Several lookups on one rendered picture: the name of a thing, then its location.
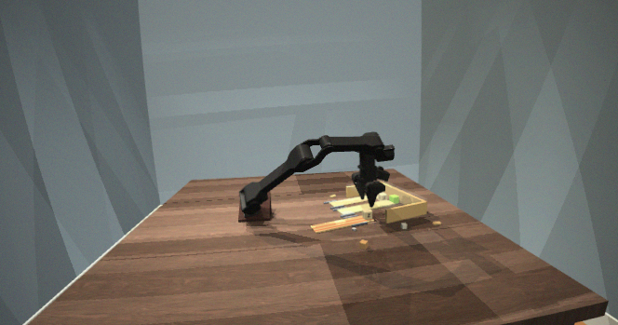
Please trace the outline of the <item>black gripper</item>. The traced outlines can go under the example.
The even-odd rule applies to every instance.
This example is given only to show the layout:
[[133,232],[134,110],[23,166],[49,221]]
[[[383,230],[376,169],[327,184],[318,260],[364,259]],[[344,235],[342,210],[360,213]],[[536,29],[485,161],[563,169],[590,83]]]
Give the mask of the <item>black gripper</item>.
[[380,182],[373,181],[374,173],[377,169],[375,164],[363,165],[359,163],[357,167],[359,168],[359,172],[354,172],[352,174],[353,183],[355,184],[361,199],[365,200],[365,195],[367,195],[369,206],[373,207],[377,195],[385,192],[385,185]]

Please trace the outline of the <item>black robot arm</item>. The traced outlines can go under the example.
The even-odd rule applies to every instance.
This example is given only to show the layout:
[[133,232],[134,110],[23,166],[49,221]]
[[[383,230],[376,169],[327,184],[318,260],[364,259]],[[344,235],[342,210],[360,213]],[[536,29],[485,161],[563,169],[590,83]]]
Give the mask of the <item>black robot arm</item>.
[[[310,147],[320,145],[321,150],[313,157]],[[260,204],[268,199],[267,193],[284,182],[295,172],[305,172],[321,163],[324,157],[331,152],[358,152],[359,163],[363,165],[394,159],[395,147],[393,144],[383,145],[377,132],[367,132],[359,137],[330,137],[324,135],[318,139],[309,139],[298,144],[288,156],[286,162],[273,170],[258,183],[252,182],[239,192],[241,208],[244,217],[260,214]],[[390,173],[378,166],[373,181],[388,182]]]

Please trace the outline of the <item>orange zigzag-patterned flat strip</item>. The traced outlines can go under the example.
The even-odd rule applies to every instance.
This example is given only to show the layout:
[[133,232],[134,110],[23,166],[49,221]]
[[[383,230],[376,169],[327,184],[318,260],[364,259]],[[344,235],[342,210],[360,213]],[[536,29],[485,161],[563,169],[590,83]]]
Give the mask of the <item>orange zigzag-patterned flat strip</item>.
[[365,200],[362,200],[361,197],[356,197],[356,198],[350,198],[350,199],[330,202],[329,204],[332,207],[337,207],[337,206],[342,206],[342,205],[344,206],[355,205],[355,204],[364,203],[364,202],[368,202],[366,198]]

